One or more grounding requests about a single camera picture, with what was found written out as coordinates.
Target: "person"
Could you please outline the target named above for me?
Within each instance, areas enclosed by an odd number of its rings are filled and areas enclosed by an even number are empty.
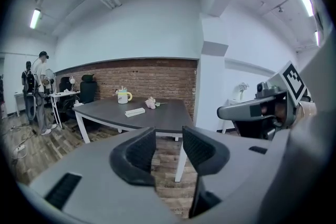
[[[48,58],[48,54],[45,51],[41,51],[34,67],[34,74],[38,85],[38,90],[34,94],[37,105],[36,117],[41,135],[49,134],[52,129],[57,127],[57,124],[49,122],[44,110],[44,86],[49,84],[49,81],[46,80],[46,63]]]
[[[30,61],[26,62],[26,70],[22,72],[21,75],[21,81],[22,81],[22,85],[23,85],[23,98],[25,101],[25,106],[26,106],[26,111],[28,111],[28,106],[27,106],[27,91],[28,91],[28,81],[27,81],[27,77],[29,74],[32,73],[32,71],[30,70],[32,67],[32,63]]]

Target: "mug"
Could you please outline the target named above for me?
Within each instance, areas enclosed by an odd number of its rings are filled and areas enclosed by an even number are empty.
[[[131,101],[133,98],[132,94],[130,92],[118,92],[118,103],[119,104],[127,104],[128,101]]]

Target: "white desk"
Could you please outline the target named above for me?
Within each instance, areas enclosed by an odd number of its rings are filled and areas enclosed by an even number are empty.
[[[15,92],[14,93],[15,106],[16,106],[16,114],[17,114],[18,117],[20,117],[20,110],[19,110],[19,106],[17,104],[17,98],[18,97],[23,97],[23,92]]]
[[[74,95],[74,94],[78,94],[78,93],[80,93],[80,91],[78,91],[78,92],[58,92],[58,93],[52,93],[52,94],[49,95],[50,98],[51,98],[51,105],[53,107],[53,112],[54,112],[54,117],[55,117],[56,123],[59,124],[62,129],[63,129],[63,126],[62,126],[61,119],[59,117],[58,110],[57,110],[57,105],[56,105],[56,103],[58,101],[58,98],[65,97],[65,96],[70,96],[70,95]]]

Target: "wooden floor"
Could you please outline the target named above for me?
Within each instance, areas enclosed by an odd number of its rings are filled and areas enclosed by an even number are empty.
[[[53,121],[51,109],[47,109],[47,112],[48,117]],[[1,136],[2,150],[16,179],[21,183],[29,184],[44,170],[84,144],[79,130],[71,131],[71,127],[76,125],[76,121],[69,121],[63,124],[63,130],[58,126],[45,136],[29,134],[29,128],[26,127],[9,131],[12,126],[20,126],[26,123],[27,117],[24,113],[19,118],[13,115],[3,119],[1,132],[3,134]],[[32,125],[32,128],[39,133],[36,123]],[[91,141],[122,135],[118,134],[115,129],[100,124],[97,124],[92,130],[87,129],[87,131]],[[27,138],[28,135],[32,135],[32,137],[25,142],[28,149],[27,156],[17,161],[12,159],[13,148]],[[157,137],[151,173],[156,180],[158,196],[175,214],[182,218],[187,218],[193,200],[197,174],[191,163],[187,161],[181,182],[174,182],[181,144],[181,141],[176,142],[171,137]],[[19,153],[19,157],[24,154],[25,150]]]

